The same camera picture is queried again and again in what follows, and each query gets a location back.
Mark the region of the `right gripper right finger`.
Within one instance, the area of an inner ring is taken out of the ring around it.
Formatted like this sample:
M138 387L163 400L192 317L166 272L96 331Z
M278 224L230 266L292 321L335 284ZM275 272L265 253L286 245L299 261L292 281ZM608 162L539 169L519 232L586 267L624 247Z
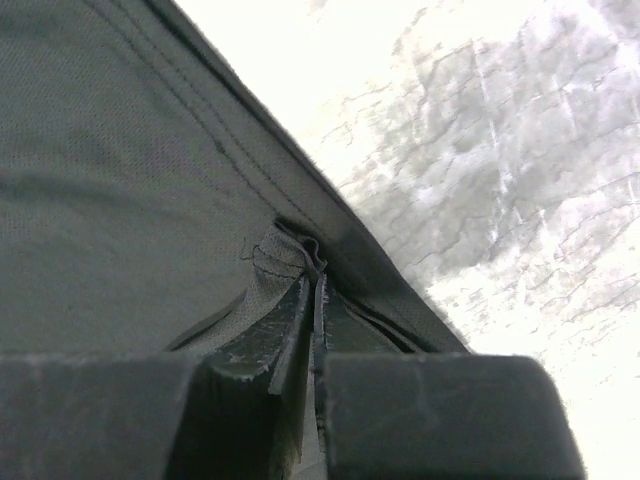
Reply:
M315 289L314 380L331 479L581 479L558 390L522 356L354 351L357 318ZM337 328L349 331L337 340Z

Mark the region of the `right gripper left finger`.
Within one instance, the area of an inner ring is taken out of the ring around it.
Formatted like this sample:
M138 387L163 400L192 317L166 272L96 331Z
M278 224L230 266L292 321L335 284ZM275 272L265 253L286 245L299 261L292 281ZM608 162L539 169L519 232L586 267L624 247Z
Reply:
M303 438L310 285L218 350L5 355L5 479L287 479Z

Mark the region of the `black t-shirt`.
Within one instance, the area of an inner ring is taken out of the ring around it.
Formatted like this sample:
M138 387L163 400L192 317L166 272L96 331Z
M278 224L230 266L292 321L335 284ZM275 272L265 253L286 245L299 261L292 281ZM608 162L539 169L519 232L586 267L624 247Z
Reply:
M169 1L1 5L1 347L204 345L313 258L424 349L462 342Z

